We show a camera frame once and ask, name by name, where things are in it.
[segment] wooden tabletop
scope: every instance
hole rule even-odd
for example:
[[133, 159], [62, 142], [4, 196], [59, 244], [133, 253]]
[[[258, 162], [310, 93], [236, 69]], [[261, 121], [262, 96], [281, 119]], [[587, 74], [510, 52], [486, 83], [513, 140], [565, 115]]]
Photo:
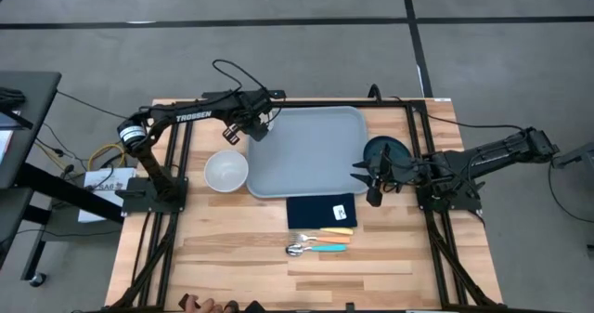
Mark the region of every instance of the wooden tabletop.
[[[153, 103], [172, 101], [157, 99]], [[431, 115], [456, 119], [449, 101], [428, 99], [427, 107]], [[411, 149], [403, 109], [361, 111], [366, 117], [369, 138], [396, 137]], [[420, 120], [416, 121], [422, 136]], [[438, 150], [462, 150], [456, 125], [431, 120], [431, 126]], [[183, 126], [180, 127], [175, 159], [181, 149]], [[307, 252], [290, 257], [284, 252], [289, 237], [284, 199], [259, 200], [246, 188], [217, 193], [206, 186], [202, 170], [209, 157], [219, 150], [245, 154], [247, 138], [231, 146], [221, 137], [224, 129], [224, 124], [215, 119], [194, 123], [187, 165], [187, 207], [179, 218], [165, 309], [178, 309], [177, 302], [184, 293], [197, 294], [202, 300], [212, 297], [223, 304], [234, 299], [242, 308], [252, 300], [266, 309], [344, 309], [347, 302], [354, 302], [357, 309], [439, 307], [425, 220], [413, 189], [385, 194], [379, 208], [371, 207], [365, 194], [356, 196], [359, 226], [347, 252]], [[161, 163], [168, 139], [169, 129], [153, 148]], [[483, 225], [467, 212], [450, 214], [460, 262], [486, 295], [500, 301]], [[125, 219], [107, 305], [119, 299], [130, 285], [144, 218], [144, 214], [137, 214]], [[163, 221], [161, 233], [167, 222]], [[146, 256], [148, 237], [149, 229], [140, 266]], [[445, 260], [444, 265], [450, 301], [455, 302], [451, 272]], [[153, 304], [161, 267], [155, 270], [148, 301]]]

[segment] plastic tray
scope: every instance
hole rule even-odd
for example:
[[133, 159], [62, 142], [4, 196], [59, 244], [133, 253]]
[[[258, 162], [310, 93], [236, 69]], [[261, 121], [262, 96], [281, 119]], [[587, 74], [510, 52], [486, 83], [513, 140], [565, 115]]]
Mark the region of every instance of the plastic tray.
[[259, 198], [364, 193], [363, 114], [353, 107], [284, 109], [268, 135], [248, 142], [248, 190]]

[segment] person's hand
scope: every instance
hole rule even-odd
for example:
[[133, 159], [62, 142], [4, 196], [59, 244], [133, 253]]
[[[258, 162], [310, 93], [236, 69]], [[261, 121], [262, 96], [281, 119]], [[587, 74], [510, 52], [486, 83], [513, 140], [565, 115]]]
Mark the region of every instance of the person's hand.
[[194, 306], [194, 302], [198, 300], [197, 295], [190, 295], [186, 301], [186, 313], [223, 313], [223, 307], [216, 305], [212, 298], [206, 299], [200, 308]]

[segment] dark blue plate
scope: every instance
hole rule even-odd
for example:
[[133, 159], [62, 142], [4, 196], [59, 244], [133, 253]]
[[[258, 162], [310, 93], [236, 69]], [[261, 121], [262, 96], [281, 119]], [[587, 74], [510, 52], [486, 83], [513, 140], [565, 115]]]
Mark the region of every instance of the dark blue plate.
[[368, 141], [367, 145], [365, 145], [365, 148], [363, 149], [363, 160], [367, 161], [374, 155], [380, 155], [380, 150], [385, 144], [390, 146], [390, 160], [411, 157], [410, 151], [408, 151], [407, 146], [402, 142], [393, 137], [379, 136], [372, 138]]

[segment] gray concrete floor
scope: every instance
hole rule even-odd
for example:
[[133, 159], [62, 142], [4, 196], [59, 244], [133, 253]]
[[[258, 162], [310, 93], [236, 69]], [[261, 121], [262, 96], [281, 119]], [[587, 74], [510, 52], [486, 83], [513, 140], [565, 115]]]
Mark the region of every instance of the gray concrete floor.
[[[0, 22], [403, 17], [402, 1], [4, 0]], [[419, 17], [594, 15], [594, 0], [414, 3]], [[434, 95], [453, 98], [460, 121], [533, 125], [562, 150], [594, 139], [593, 32], [592, 23], [420, 26]], [[421, 95], [406, 25], [0, 32], [0, 69], [62, 72], [61, 91], [123, 114], [155, 97], [230, 87], [210, 66], [216, 58], [235, 60], [292, 97], [363, 96], [372, 83], [386, 96]], [[46, 122], [81, 157], [117, 139], [117, 119], [61, 97]], [[466, 147], [508, 133], [462, 129]], [[54, 142], [47, 131], [40, 138]], [[37, 150], [29, 161], [58, 173]], [[484, 217], [501, 291], [510, 306], [590, 312], [594, 262], [586, 244], [594, 242], [594, 226], [555, 205], [546, 171], [516, 165], [486, 179]], [[589, 180], [579, 165], [553, 176], [561, 201], [594, 219]], [[117, 237], [49, 243], [40, 269], [51, 280], [39, 289], [18, 281], [33, 238], [18, 236], [0, 272], [6, 311], [102, 306]]]

